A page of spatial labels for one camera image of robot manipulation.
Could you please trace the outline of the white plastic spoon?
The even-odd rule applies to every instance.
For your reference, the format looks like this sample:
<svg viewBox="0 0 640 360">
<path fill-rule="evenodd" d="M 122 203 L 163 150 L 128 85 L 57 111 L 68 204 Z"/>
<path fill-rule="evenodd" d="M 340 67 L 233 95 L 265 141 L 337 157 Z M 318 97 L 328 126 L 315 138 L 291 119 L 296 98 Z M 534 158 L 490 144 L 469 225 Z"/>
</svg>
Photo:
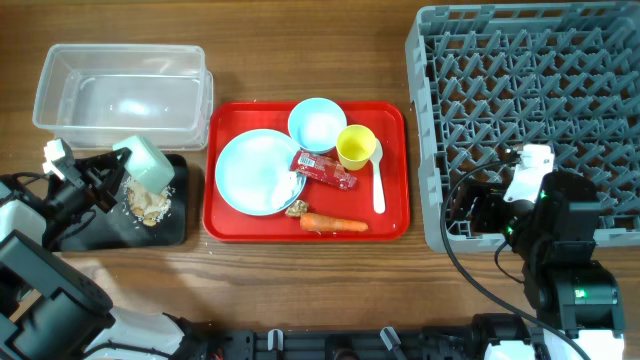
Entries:
<svg viewBox="0 0 640 360">
<path fill-rule="evenodd" d="M 369 158 L 369 161 L 372 166 L 373 209 L 377 214 L 383 214 L 386 211 L 384 188 L 380 171 L 380 162 L 382 158 L 382 145 L 379 140 L 376 140 L 376 147 Z"/>
</svg>

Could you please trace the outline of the rice and food leftovers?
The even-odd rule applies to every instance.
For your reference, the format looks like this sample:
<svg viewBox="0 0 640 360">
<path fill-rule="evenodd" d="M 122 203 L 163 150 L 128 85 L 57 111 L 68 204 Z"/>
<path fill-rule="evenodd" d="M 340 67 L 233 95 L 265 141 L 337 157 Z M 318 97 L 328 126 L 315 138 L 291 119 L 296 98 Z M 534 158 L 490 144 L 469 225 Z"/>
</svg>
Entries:
<svg viewBox="0 0 640 360">
<path fill-rule="evenodd" d="M 167 186 L 160 193 L 153 193 L 129 177 L 123 184 L 125 213 L 134 217 L 135 224 L 156 227 L 170 215 L 174 192 L 174 188 Z"/>
</svg>

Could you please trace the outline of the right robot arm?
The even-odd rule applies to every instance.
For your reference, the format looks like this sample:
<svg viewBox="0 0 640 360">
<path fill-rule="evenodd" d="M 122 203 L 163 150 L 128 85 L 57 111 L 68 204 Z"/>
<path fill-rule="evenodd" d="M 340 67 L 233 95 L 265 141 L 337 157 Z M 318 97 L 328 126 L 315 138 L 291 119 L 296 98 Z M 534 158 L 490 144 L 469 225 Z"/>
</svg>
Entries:
<svg viewBox="0 0 640 360">
<path fill-rule="evenodd" d="M 523 260 L 529 315 L 500 299 L 462 265 L 459 273 L 502 314 L 477 315 L 466 333 L 468 359 L 620 359 L 624 309 L 611 272 L 594 260 L 600 205 L 588 179 L 546 174 L 533 208 L 502 221 L 507 244 Z"/>
</svg>

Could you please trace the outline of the pale green bowl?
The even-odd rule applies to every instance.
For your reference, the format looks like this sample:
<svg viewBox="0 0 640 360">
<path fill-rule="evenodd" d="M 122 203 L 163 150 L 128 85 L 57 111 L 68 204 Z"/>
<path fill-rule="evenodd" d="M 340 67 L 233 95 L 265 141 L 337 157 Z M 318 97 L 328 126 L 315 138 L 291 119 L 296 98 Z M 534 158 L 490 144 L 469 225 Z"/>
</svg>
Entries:
<svg viewBox="0 0 640 360">
<path fill-rule="evenodd" d="M 174 178 L 173 166 L 149 138 L 134 135 L 112 146 L 113 151 L 121 149 L 131 151 L 126 171 L 148 192 L 161 193 Z"/>
</svg>

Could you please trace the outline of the white tissue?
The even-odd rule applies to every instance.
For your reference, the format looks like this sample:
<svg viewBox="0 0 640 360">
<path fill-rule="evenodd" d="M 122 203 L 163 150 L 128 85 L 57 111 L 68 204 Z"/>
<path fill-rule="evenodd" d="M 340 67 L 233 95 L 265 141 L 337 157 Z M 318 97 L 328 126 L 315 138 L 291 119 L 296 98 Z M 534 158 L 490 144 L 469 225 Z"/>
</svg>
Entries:
<svg viewBox="0 0 640 360">
<path fill-rule="evenodd" d="M 298 175 L 295 172 L 286 171 L 280 173 L 276 177 L 276 185 L 274 187 L 271 204 L 275 208 L 281 208 L 289 201 L 296 192 L 298 187 Z"/>
</svg>

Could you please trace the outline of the light blue plate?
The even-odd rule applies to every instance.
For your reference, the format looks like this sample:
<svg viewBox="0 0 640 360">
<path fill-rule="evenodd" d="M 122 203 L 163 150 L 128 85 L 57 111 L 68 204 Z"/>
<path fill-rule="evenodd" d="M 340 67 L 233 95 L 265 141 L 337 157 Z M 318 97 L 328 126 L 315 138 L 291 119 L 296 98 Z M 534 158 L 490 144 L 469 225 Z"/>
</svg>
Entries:
<svg viewBox="0 0 640 360">
<path fill-rule="evenodd" d="M 290 170 L 300 146 L 289 136 L 272 129 L 246 131 L 233 138 L 215 164 L 215 184 L 225 202 L 251 216 L 276 214 L 302 193 L 306 177 L 298 175 L 294 196 L 281 208 L 271 204 L 276 177 Z"/>
</svg>

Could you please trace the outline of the light blue bowl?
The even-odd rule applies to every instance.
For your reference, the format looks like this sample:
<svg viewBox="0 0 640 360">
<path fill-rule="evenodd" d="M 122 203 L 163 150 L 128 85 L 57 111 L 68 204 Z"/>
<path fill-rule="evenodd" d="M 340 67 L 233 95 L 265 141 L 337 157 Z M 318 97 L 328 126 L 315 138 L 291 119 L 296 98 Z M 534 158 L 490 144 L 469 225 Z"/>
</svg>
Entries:
<svg viewBox="0 0 640 360">
<path fill-rule="evenodd" d="M 315 154 L 330 152 L 347 126 L 342 108 L 326 98 L 309 98 L 296 104 L 288 117 L 288 132 L 301 148 Z"/>
</svg>

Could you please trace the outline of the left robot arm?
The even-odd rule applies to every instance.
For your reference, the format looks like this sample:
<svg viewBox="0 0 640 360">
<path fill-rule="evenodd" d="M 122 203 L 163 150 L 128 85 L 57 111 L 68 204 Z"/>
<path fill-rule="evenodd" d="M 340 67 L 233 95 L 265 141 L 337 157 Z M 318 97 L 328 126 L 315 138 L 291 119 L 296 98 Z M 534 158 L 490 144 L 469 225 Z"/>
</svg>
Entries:
<svg viewBox="0 0 640 360">
<path fill-rule="evenodd" d="M 90 210 L 110 211 L 134 156 L 123 148 L 47 161 L 45 198 L 24 174 L 1 178 L 1 356 L 4 359 L 203 359 L 208 345 L 184 318 L 117 308 L 55 255 L 58 237 Z"/>
</svg>

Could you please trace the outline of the red snack wrapper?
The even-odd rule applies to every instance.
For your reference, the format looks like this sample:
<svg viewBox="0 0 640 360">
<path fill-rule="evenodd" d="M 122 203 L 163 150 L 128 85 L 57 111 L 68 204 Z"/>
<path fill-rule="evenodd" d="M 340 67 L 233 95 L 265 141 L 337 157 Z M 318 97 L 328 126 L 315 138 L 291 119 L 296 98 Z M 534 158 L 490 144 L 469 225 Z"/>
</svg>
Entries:
<svg viewBox="0 0 640 360">
<path fill-rule="evenodd" d="M 341 190 L 351 190 L 357 183 L 357 178 L 338 161 L 305 150 L 294 155 L 290 170 Z"/>
</svg>

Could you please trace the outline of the yellow plastic cup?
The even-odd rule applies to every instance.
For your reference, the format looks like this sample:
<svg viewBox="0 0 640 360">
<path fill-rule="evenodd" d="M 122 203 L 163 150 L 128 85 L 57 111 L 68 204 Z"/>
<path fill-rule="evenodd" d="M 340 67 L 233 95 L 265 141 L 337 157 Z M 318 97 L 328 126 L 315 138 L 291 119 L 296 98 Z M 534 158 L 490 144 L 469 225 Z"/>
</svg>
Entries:
<svg viewBox="0 0 640 360">
<path fill-rule="evenodd" d="M 336 150 L 341 165 L 350 171 L 363 168 L 376 149 L 374 133 L 363 125 L 349 125 L 338 136 Z"/>
</svg>

